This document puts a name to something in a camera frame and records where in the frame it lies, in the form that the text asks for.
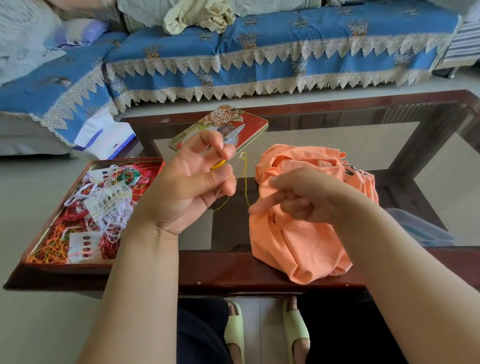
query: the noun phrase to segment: purple pillow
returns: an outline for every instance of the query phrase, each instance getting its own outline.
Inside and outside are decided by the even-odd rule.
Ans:
[[[72,19],[56,29],[45,43],[46,47],[84,47],[95,42],[110,30],[110,24],[97,19]]]

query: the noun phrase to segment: beige cloth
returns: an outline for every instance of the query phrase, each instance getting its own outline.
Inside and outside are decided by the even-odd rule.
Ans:
[[[196,25],[221,34],[234,20],[235,15],[227,0],[180,0],[165,15],[163,30],[175,35]]]

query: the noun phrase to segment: slipper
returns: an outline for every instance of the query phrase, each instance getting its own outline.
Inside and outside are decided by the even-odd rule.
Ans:
[[[307,327],[303,318],[301,318],[299,310],[287,311],[288,300],[283,301],[282,316],[283,328],[287,339],[288,364],[294,364],[293,359],[293,343],[298,339],[310,339]]]
[[[227,327],[225,328],[225,342],[235,344],[240,348],[240,357],[242,364],[245,364],[245,338],[243,336],[243,316],[240,305],[234,301],[227,301],[235,306],[238,315],[228,316]]]

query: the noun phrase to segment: folded orange t-shirt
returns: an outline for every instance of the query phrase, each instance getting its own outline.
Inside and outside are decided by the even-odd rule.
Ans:
[[[374,176],[341,161],[345,156],[338,149],[275,144],[255,167],[260,197],[276,191],[268,185],[270,177],[295,168],[314,168],[345,181],[378,203]],[[352,266],[332,225],[293,220],[279,205],[262,215],[250,215],[250,241],[253,256],[299,284],[344,274]]]

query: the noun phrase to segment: black pants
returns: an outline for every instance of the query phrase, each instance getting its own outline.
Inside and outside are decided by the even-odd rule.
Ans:
[[[367,291],[312,291],[298,297],[298,308],[310,334],[307,364],[407,362]],[[180,299],[177,363],[231,364],[227,321],[222,298]]]

